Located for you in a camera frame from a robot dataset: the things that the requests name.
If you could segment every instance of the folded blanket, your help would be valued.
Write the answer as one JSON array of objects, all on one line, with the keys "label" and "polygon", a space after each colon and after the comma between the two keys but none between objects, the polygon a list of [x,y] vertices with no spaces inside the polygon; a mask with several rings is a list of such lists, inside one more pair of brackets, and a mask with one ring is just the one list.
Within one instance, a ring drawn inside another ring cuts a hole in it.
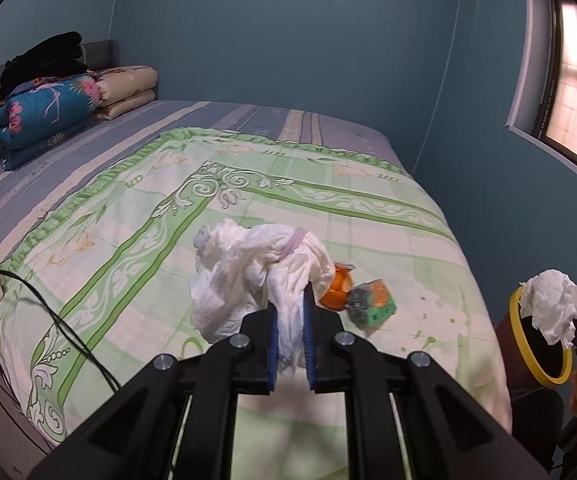
[{"label": "folded blanket", "polygon": [[155,91],[153,89],[140,92],[137,95],[131,95],[121,101],[113,103],[110,106],[104,108],[98,108],[98,110],[93,114],[92,118],[95,121],[110,121],[116,117],[121,116],[135,108],[144,106],[155,99]]},{"label": "folded blanket", "polygon": [[43,84],[0,107],[0,153],[20,150],[89,119],[100,98],[88,75]]},{"label": "folded blanket", "polygon": [[0,99],[25,81],[42,76],[65,77],[86,72],[86,65],[77,61],[82,55],[81,42],[82,37],[77,32],[58,34],[7,61],[0,76]]},{"label": "folded blanket", "polygon": [[20,85],[17,85],[11,93],[9,93],[3,102],[0,105],[4,104],[4,102],[8,101],[11,97],[15,97],[16,95],[23,94],[24,92],[28,92],[29,90],[33,90],[39,86],[45,85],[47,83],[54,83],[55,81],[66,81],[67,79],[73,79],[73,77],[89,75],[93,79],[97,78],[96,72],[91,72],[88,70],[86,73],[82,72],[81,74],[75,74],[75,76],[67,76],[67,77],[55,77],[55,76],[46,76],[46,77],[38,77],[33,79],[32,81],[24,82]]},{"label": "folded blanket", "polygon": [[90,123],[91,120],[86,118],[65,130],[53,134],[47,139],[38,140],[38,142],[34,142],[30,146],[20,150],[8,150],[3,146],[0,146],[0,161],[2,163],[2,168],[4,168],[4,171],[12,171],[15,168],[20,167],[22,164],[26,164],[38,155],[41,155],[41,153],[46,152],[46,150],[49,150],[53,146],[57,146],[69,137],[73,137]]},{"label": "folded blanket", "polygon": [[100,73],[100,107],[149,90],[157,85],[157,72],[149,66],[120,66]]}]

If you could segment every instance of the pillow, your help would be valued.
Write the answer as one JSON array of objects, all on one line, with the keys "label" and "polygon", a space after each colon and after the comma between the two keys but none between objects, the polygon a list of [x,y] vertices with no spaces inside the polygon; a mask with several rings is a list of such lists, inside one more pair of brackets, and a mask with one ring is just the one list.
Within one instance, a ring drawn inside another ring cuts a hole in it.
[{"label": "pillow", "polygon": [[135,108],[139,108],[155,99],[155,91],[146,90],[137,95],[131,95],[121,101],[113,103],[110,106],[99,108],[92,116],[95,121],[110,121],[115,117],[121,116]]},{"label": "pillow", "polygon": [[100,106],[108,106],[149,90],[157,84],[157,72],[149,66],[120,66],[100,72],[97,82],[102,96]]}]

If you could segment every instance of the screw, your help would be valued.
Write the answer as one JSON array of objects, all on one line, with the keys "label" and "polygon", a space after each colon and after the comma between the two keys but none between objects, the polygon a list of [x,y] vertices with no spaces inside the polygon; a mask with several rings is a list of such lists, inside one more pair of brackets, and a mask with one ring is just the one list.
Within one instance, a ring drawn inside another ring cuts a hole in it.
[{"label": "screw", "polygon": [[246,348],[251,342],[251,339],[246,334],[235,334],[232,335],[228,341],[231,346],[234,346],[235,348]]},{"label": "screw", "polygon": [[355,343],[355,336],[351,332],[338,332],[335,334],[335,340],[339,345],[349,346]]},{"label": "screw", "polygon": [[424,368],[431,364],[431,358],[426,352],[411,352],[409,359],[418,368]]},{"label": "screw", "polygon": [[159,354],[153,359],[153,366],[158,370],[168,370],[175,363],[175,357],[171,354]]}]

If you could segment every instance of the sponge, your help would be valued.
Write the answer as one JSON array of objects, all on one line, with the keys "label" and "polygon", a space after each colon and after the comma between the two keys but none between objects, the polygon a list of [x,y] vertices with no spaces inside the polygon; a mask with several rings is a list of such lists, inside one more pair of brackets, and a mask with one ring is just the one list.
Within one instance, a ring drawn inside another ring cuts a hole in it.
[{"label": "sponge", "polygon": [[346,310],[357,327],[371,328],[395,314],[396,306],[384,280],[374,280],[350,291]]}]

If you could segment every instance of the white tissue paper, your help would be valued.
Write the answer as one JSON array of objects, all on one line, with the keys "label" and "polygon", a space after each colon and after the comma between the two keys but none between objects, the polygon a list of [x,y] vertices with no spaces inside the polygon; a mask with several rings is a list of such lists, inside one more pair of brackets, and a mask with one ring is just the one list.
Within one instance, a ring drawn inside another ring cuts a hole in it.
[{"label": "white tissue paper", "polygon": [[577,285],[559,270],[545,270],[523,283],[520,316],[533,316],[533,328],[542,332],[550,345],[558,341],[573,346],[577,318]]},{"label": "white tissue paper", "polygon": [[[267,296],[278,310],[278,371],[288,377],[303,347],[304,289],[311,282],[319,299],[335,276],[322,242],[305,232],[296,243],[294,234],[288,225],[247,229],[230,219],[202,226],[193,240],[198,275],[190,284],[191,323],[209,343],[239,332],[244,316],[266,307]],[[295,247],[282,254],[288,242]]]}]

